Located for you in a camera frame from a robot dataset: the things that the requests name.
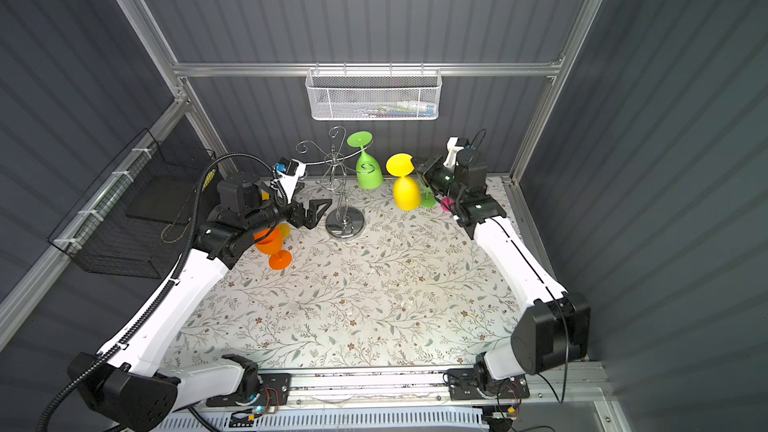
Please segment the orange wine glass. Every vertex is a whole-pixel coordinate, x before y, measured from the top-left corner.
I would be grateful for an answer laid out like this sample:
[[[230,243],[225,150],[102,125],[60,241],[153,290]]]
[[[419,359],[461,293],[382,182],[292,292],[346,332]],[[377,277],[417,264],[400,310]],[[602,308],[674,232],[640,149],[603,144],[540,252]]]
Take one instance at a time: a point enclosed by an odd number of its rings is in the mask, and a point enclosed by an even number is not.
[[[273,270],[284,270],[292,263],[292,254],[283,248],[283,242],[278,226],[274,229],[263,230],[253,234],[256,248],[268,256],[269,267]]]

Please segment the yellow wine glass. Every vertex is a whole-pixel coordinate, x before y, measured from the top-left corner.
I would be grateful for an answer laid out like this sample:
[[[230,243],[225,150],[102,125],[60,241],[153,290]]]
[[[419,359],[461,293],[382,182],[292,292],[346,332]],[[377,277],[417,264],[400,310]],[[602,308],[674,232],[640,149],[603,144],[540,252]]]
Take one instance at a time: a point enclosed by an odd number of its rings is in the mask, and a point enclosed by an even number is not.
[[[290,226],[285,222],[278,225],[278,230],[282,239],[286,239],[291,233]]]
[[[421,204],[421,191],[416,180],[411,177],[415,171],[412,156],[407,153],[392,155],[386,162],[387,172],[396,178],[393,187],[395,205],[403,211],[412,211]]]

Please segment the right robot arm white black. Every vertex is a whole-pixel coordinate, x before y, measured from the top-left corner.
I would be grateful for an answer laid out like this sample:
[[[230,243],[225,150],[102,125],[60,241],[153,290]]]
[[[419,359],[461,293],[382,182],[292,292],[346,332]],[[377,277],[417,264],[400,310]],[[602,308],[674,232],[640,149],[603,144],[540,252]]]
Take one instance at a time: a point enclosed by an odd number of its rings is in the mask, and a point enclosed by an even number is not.
[[[504,208],[487,192],[485,169],[475,168],[463,149],[454,167],[437,156],[413,161],[421,182],[449,210],[459,227],[491,258],[513,292],[522,314],[506,342],[478,359],[487,377],[501,381],[580,360],[587,355],[591,306],[584,295],[557,282],[518,237]]]

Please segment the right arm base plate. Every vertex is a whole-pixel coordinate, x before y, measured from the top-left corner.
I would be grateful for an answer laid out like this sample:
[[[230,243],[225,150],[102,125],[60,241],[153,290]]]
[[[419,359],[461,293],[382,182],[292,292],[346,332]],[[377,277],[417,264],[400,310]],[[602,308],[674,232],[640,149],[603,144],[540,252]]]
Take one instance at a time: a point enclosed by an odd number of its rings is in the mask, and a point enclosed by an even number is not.
[[[496,380],[478,367],[452,368],[443,373],[442,379],[454,401],[521,401],[530,397],[524,375]]]

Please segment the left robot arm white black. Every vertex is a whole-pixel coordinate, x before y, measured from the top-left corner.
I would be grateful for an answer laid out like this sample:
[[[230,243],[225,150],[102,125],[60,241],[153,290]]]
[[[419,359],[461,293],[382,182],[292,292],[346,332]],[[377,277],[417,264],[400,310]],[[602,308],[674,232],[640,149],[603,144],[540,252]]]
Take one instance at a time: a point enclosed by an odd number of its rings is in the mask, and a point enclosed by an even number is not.
[[[170,413],[214,397],[264,410],[277,400],[263,386],[255,362],[237,354],[222,363],[162,371],[162,359],[208,292],[255,244],[279,237],[278,227],[315,228],[329,199],[302,204],[293,197],[302,171],[277,172],[262,197],[256,175],[237,173],[202,193],[219,202],[204,206],[190,221],[190,234],[169,275],[131,320],[97,353],[81,353],[70,363],[70,384],[55,398],[77,392],[86,406],[112,420],[118,429],[150,431]]]

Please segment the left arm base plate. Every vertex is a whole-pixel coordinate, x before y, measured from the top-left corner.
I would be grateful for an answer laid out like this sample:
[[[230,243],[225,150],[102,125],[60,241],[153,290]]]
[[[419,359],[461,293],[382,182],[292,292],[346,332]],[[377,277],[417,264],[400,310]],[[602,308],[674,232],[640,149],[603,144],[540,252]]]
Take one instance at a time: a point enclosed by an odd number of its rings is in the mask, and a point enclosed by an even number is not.
[[[206,400],[207,407],[279,407],[287,404],[291,390],[292,376],[288,373],[260,373],[258,386],[254,392],[243,388],[224,396],[215,396]]]

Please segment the green wine glass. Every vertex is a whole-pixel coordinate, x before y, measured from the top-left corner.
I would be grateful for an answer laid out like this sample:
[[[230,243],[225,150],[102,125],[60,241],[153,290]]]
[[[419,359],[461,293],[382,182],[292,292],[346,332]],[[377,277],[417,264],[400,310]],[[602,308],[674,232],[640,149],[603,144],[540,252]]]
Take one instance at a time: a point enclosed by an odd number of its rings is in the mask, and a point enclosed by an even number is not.
[[[437,204],[437,200],[429,187],[423,186],[420,188],[420,207],[425,209],[431,209]]]
[[[376,189],[383,183],[383,174],[378,161],[367,152],[372,141],[373,135],[368,131],[355,132],[347,139],[350,147],[359,149],[356,175],[360,187],[365,190]]]

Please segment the chrome wine glass rack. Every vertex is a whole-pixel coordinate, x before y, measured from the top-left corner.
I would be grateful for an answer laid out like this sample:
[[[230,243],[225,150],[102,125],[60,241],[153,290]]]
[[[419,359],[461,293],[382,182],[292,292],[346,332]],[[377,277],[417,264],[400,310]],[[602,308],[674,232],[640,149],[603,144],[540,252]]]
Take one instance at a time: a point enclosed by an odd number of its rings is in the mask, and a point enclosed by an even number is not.
[[[307,166],[327,165],[319,183],[335,195],[336,208],[328,212],[326,230],[335,239],[351,239],[359,235],[365,226],[365,217],[361,210],[350,206],[346,183],[348,175],[356,177],[356,168],[347,167],[345,161],[366,151],[373,142],[373,135],[360,131],[347,136],[347,130],[336,125],[328,136],[331,139],[330,151],[326,152],[312,140],[303,140],[296,145],[299,154],[306,155],[311,146],[317,149],[323,158],[317,162],[306,162]]]

